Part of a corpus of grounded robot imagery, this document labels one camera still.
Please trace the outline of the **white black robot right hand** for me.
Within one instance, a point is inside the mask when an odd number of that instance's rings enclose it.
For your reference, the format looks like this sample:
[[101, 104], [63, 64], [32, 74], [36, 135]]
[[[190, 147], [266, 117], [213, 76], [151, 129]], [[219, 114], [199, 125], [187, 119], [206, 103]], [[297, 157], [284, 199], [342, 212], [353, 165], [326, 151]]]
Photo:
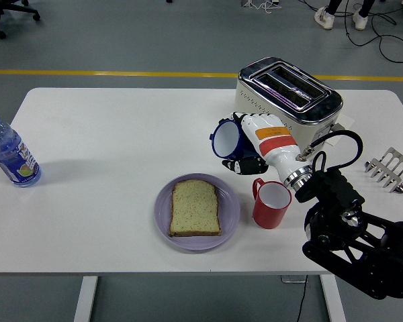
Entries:
[[310, 174], [307, 161], [298, 161], [300, 148], [291, 132], [272, 114], [234, 112], [210, 135], [214, 154], [239, 175], [262, 174], [274, 167], [285, 186]]

